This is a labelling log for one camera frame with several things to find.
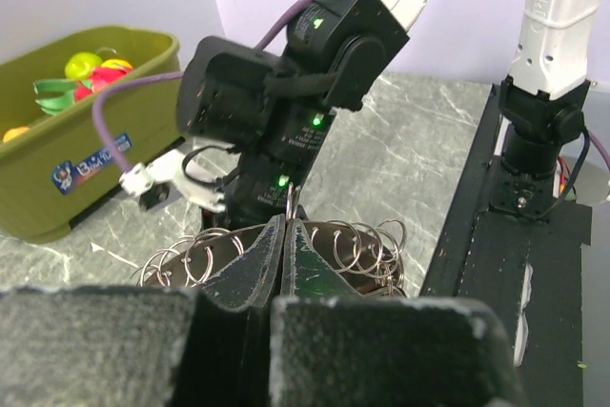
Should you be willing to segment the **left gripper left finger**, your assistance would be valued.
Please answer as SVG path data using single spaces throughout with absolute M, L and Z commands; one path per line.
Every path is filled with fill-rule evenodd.
M 5 406 L 264 406 L 285 220 L 199 288 L 1 294 Z

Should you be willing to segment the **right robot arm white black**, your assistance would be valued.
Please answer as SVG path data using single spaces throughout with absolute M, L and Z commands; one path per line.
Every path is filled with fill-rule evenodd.
M 297 0 L 278 20 L 287 44 L 247 47 L 203 38 L 184 70 L 178 129 L 225 144 L 239 157 L 222 178 L 179 166 L 177 188 L 198 206 L 248 226 L 292 211 L 339 109 L 359 111 L 375 80 L 404 48 L 428 0 Z M 511 131 L 501 157 L 496 210 L 546 220 L 560 148 L 587 138 L 582 106 L 587 48 L 600 0 L 526 0 L 515 58 L 500 86 Z

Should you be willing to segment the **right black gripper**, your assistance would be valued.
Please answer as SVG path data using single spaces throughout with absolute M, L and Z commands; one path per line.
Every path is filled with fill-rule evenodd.
M 310 165 L 297 165 L 276 158 L 240 158 L 236 168 L 220 181 L 225 210 L 201 211 L 201 229 L 236 230 L 266 223 L 286 210 L 290 184 L 302 186 Z

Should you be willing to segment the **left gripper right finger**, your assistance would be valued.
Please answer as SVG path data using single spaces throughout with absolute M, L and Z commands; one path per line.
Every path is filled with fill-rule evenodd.
M 290 222 L 271 309 L 273 406 L 520 406 L 494 312 L 467 298 L 359 295 Z

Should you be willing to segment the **metal keyring disc with rings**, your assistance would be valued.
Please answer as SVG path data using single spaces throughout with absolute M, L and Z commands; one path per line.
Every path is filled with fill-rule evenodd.
M 404 295 L 406 226 L 386 219 L 376 226 L 343 220 L 309 221 L 299 205 L 301 188 L 288 188 L 289 219 L 304 225 L 307 252 L 315 252 L 331 271 L 359 294 L 368 297 Z M 263 227 L 230 231 L 212 226 L 198 234 L 180 236 L 172 245 L 156 250 L 132 276 L 140 287 L 202 286 L 231 261 L 251 249 Z

